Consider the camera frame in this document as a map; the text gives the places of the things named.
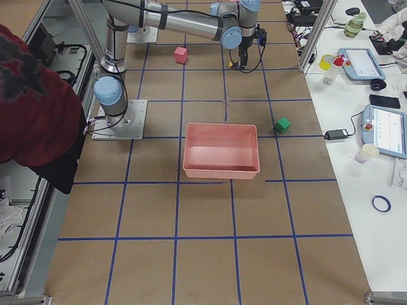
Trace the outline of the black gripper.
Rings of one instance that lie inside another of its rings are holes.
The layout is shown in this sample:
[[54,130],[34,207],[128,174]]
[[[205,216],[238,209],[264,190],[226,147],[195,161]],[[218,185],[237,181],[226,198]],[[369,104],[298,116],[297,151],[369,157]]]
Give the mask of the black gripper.
[[254,39],[254,27],[240,28],[242,31],[242,40],[238,47],[238,56],[240,59],[239,67],[245,69],[248,61],[248,49],[252,46]]

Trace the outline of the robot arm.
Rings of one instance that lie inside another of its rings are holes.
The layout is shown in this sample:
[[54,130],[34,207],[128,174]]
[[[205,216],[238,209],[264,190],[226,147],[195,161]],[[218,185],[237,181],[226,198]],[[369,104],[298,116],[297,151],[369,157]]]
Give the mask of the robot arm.
[[266,31],[258,24],[259,1],[223,1],[210,5],[210,12],[182,10],[152,1],[102,1],[107,11],[106,43],[100,60],[109,74],[126,71],[125,52],[129,27],[153,27],[162,31],[204,37],[223,48],[238,48],[238,68],[247,66],[248,49],[255,39],[266,44]]

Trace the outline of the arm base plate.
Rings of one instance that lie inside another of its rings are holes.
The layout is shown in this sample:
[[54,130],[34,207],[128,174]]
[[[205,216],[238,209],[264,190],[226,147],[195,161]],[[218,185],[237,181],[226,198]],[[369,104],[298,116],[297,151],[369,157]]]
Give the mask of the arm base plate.
[[130,25],[127,34],[128,44],[156,43],[158,29],[155,27],[138,28]]
[[142,140],[144,123],[146,119],[148,101],[130,99],[127,112],[123,119],[106,117],[102,106],[99,106],[98,115],[101,119],[95,122],[96,132],[92,132],[93,140]]

